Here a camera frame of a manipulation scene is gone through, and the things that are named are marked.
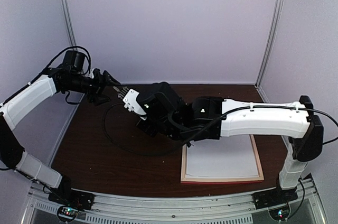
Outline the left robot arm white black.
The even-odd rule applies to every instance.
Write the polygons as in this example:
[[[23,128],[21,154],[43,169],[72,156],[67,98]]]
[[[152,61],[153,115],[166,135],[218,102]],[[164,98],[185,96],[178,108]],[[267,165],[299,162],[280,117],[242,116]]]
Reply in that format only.
[[[63,176],[25,151],[13,130],[34,108],[57,93],[82,93],[95,106],[110,98],[102,92],[106,86],[118,88],[120,82],[109,72],[92,69],[91,57],[85,48],[70,46],[59,52],[60,65],[45,68],[29,83],[1,103],[1,161],[4,170],[18,171],[32,180],[56,189],[55,196],[65,205],[76,200],[76,193],[62,184]]]

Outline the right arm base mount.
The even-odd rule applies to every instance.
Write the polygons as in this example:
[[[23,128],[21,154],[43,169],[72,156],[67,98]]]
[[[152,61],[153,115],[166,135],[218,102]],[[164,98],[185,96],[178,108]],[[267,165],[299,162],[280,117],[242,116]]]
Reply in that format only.
[[[252,194],[256,209],[269,208],[298,199],[297,188],[283,190],[280,186]]]

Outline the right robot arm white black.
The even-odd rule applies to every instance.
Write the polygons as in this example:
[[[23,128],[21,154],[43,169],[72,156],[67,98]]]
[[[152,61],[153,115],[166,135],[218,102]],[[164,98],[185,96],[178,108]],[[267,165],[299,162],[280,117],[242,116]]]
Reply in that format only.
[[[126,106],[148,134],[183,144],[182,182],[229,183],[263,179],[255,136],[289,138],[288,153],[271,191],[283,203],[309,161],[322,152],[324,127],[307,96],[286,104],[259,104],[221,97],[187,103],[166,82],[131,90]]]

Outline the brown backing board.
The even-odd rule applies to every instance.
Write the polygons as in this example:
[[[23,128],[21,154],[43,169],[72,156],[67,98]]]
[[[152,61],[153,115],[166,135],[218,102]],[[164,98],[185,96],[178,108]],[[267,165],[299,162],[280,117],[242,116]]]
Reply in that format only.
[[[117,92],[117,97],[119,99],[123,99],[125,98],[125,96],[128,94],[129,92],[129,88],[127,86],[113,86],[113,89]]]

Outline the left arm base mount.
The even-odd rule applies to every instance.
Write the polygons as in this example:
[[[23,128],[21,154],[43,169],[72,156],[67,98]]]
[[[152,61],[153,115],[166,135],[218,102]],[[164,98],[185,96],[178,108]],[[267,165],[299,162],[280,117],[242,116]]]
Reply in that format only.
[[[49,191],[48,200],[78,210],[91,210],[95,195],[72,188],[69,178],[63,177],[57,188],[45,186]]]

